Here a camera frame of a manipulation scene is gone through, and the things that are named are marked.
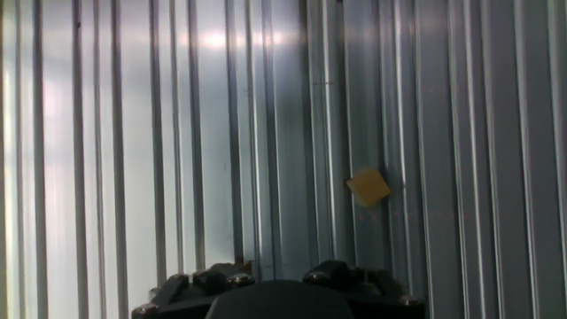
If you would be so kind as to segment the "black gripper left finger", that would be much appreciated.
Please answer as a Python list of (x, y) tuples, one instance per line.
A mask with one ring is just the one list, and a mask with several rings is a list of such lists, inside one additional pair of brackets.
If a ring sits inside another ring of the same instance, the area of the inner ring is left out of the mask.
[(216, 263), (193, 273), (178, 273), (150, 289), (149, 300), (131, 312), (134, 319), (204, 318), (224, 292), (255, 284), (251, 262)]

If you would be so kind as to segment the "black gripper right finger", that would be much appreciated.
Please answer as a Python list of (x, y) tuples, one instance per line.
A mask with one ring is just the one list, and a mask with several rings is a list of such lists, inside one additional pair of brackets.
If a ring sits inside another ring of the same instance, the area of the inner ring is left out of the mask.
[(384, 269), (350, 267), (344, 261), (329, 260), (310, 269), (302, 281), (338, 292), (355, 318), (425, 318), (425, 302), (406, 292)]

